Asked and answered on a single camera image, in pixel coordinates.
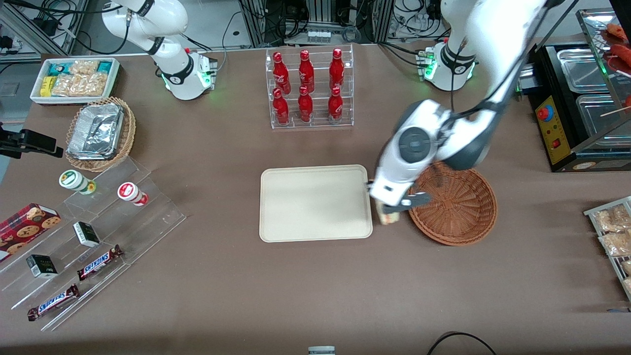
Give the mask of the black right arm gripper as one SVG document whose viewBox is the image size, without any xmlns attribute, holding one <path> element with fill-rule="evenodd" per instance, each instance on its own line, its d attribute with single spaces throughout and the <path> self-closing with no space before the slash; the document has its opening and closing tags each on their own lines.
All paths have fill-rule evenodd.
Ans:
<svg viewBox="0 0 631 355">
<path fill-rule="evenodd" d="M 62 158 L 64 150 L 57 140 L 32 130 L 9 131 L 0 126 L 0 154 L 11 159 L 21 159 L 22 153 L 41 153 Z"/>
</svg>

